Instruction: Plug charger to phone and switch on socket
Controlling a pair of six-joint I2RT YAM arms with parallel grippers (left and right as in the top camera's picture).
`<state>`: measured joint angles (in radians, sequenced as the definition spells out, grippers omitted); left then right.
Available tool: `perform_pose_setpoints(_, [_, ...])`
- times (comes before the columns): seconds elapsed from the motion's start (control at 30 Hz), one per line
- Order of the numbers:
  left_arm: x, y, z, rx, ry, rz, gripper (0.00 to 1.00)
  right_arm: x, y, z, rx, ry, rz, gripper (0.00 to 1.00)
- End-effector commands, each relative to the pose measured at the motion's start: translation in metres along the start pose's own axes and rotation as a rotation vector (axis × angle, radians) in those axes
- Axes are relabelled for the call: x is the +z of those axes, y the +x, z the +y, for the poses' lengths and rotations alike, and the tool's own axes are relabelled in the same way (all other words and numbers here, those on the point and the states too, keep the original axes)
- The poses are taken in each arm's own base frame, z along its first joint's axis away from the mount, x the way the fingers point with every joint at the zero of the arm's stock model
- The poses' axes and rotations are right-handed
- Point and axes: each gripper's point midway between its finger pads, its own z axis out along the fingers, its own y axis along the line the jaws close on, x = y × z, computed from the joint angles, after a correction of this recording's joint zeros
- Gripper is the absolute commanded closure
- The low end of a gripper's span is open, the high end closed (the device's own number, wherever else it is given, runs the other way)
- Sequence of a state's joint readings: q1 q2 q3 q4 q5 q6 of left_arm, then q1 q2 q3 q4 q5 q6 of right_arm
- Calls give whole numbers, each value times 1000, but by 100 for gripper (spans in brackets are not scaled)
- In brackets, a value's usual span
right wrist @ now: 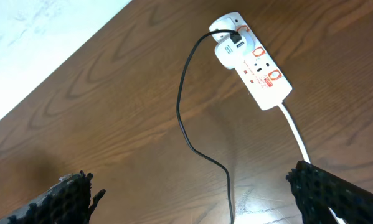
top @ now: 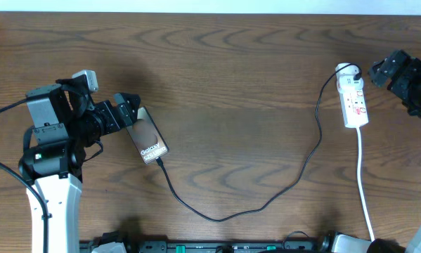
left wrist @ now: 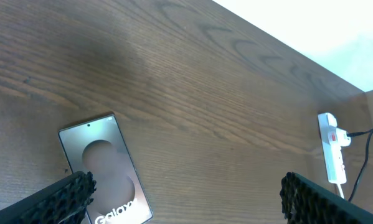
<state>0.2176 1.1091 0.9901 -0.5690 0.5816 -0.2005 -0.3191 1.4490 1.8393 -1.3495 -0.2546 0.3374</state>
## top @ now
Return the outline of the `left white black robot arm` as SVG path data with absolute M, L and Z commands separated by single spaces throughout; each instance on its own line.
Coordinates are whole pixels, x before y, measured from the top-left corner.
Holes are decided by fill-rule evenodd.
M 79 251 L 79 203 L 86 148 L 130 127 L 141 99 L 117 93 L 94 103 L 87 86 L 53 84 L 27 92 L 34 126 L 23 139 L 19 170 L 28 184 L 33 252 Z

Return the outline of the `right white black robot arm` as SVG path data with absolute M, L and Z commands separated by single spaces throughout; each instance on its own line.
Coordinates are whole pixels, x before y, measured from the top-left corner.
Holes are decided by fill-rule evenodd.
M 358 155 L 356 180 L 361 206 L 370 236 L 362 240 L 342 233 L 326 237 L 322 250 L 329 252 L 421 252 L 421 225 L 407 247 L 395 245 L 389 240 L 377 239 L 362 182 L 363 146 L 361 127 L 369 122 L 363 93 L 364 81 L 360 67 L 353 63 L 340 63 L 335 67 L 336 87 L 339 92 L 344 126 L 357 133 Z M 375 62 L 368 70 L 368 76 L 375 86 L 386 86 L 406 107 L 410 116 L 421 119 L 421 60 L 403 50 L 394 51 L 384 60 Z

